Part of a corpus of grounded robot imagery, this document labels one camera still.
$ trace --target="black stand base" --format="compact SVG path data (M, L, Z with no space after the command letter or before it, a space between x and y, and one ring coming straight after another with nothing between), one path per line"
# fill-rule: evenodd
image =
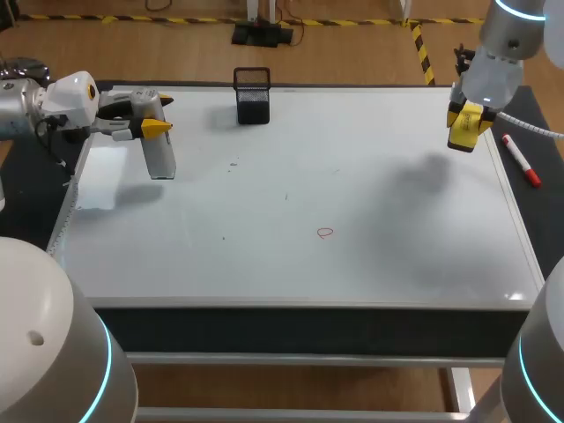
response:
M266 21L238 22L235 24L232 44L258 47L278 47L279 43L292 42L293 29Z

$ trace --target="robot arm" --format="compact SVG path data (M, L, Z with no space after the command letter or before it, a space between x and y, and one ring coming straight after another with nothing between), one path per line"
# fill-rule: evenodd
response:
M545 0L492 1L479 34L482 45L461 78L466 99L495 110L511 101L523 81L523 60L543 43L544 5Z
M564 67L560 17L561 0L492 0L479 35L482 45L475 52L455 49L460 81L452 88L447 113L450 148L473 150L478 135L492 126L522 83L523 60L536 55L543 42L550 59Z
M85 71L47 88L28 78L5 79L0 81L0 142L37 138L42 143L46 133L50 137L53 131L77 129L86 129L87 134L101 132L114 141L141 138L151 178L173 179L176 164L168 136L172 124L165 121L163 112L163 106L172 101L151 88L128 94L99 93ZM4 205L0 180L0 211Z

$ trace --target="red marker cap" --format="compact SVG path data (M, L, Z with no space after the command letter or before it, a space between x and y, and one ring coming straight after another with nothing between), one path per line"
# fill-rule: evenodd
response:
M529 182L531 183L531 185L535 188L540 187L540 178L538 178L538 175L535 173L534 170L529 169L525 172L525 175L527 176L527 179L529 180Z

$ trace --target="wooden floor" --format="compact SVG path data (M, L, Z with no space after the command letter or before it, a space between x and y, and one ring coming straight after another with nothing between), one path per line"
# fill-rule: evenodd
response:
M25 13L145 14L142 0L21 0ZM293 0L293 14L311 19L397 18L391 0ZM487 0L414 0L414 18L484 18ZM244 0L175 0L154 16L244 17ZM400 26L313 27L297 47L230 44L232 26L115 22L23 22L0 33L6 57L32 56L55 78L79 70L97 79L231 81L236 66L268 66L273 82L424 84L411 32ZM299 37L300 28L296 28ZM452 49L479 43L477 25L425 25L423 39L437 84L456 80ZM553 130L564 131L564 71L544 51L525 65ZM141 405L443 411L449 409L437 369L334 367L137 366ZM479 397L498 370L472 372Z

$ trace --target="marker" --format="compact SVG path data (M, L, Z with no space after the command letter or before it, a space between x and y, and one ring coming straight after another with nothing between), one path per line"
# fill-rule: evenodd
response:
M513 142L513 139L508 134L505 134L502 138L503 144L505 144L508 150L511 152L517 163L521 166L521 169L525 172L525 176L531 183L531 185L535 188L540 187L540 179L538 178L537 174L534 170L532 170L531 165L527 161L527 159L523 156L523 154L517 148L517 145Z

